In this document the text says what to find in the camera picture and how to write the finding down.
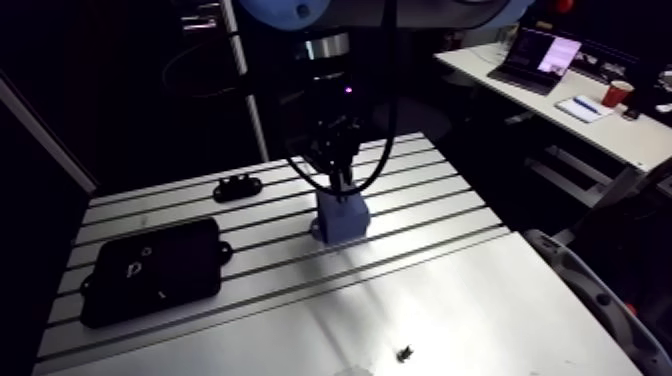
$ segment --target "black plastic case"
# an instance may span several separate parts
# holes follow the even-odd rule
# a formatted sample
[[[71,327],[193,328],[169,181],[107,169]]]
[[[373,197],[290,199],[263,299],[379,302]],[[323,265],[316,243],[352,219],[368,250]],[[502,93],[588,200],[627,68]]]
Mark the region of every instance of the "black plastic case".
[[[233,250],[214,219],[105,243],[81,286],[82,324],[99,328],[216,295]]]

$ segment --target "table leg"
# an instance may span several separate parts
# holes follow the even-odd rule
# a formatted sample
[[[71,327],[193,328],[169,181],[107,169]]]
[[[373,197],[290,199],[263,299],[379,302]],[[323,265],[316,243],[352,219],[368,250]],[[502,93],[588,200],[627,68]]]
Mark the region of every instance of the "table leg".
[[[614,205],[626,198],[645,177],[645,174],[642,174],[636,168],[627,165],[623,171],[621,171],[621,173],[605,187],[602,198],[588,211],[588,213],[575,225],[555,234],[553,239],[563,245],[571,243],[575,238],[575,234],[578,233],[587,219],[599,209]]]

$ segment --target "red mug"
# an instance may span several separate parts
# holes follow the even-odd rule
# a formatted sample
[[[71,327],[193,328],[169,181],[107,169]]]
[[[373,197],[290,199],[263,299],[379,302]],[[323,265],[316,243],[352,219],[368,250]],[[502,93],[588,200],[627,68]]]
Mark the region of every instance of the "red mug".
[[[616,107],[616,105],[623,102],[633,90],[635,90],[635,88],[625,81],[611,81],[609,90],[607,90],[607,94],[605,94],[602,99],[602,105],[610,108]]]

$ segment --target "laptop screen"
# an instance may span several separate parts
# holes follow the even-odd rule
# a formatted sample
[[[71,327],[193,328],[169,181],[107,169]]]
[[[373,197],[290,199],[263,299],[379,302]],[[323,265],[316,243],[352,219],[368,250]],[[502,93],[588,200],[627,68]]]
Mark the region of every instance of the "laptop screen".
[[[580,48],[580,42],[522,28],[504,63],[544,76],[561,78],[567,73]]]

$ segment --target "laptop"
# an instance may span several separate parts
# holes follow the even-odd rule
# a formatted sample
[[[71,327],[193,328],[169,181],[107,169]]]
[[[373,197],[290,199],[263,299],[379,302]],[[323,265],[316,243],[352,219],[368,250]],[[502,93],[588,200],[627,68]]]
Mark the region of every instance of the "laptop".
[[[581,43],[521,28],[502,65],[488,77],[548,95],[560,82],[579,52]]]

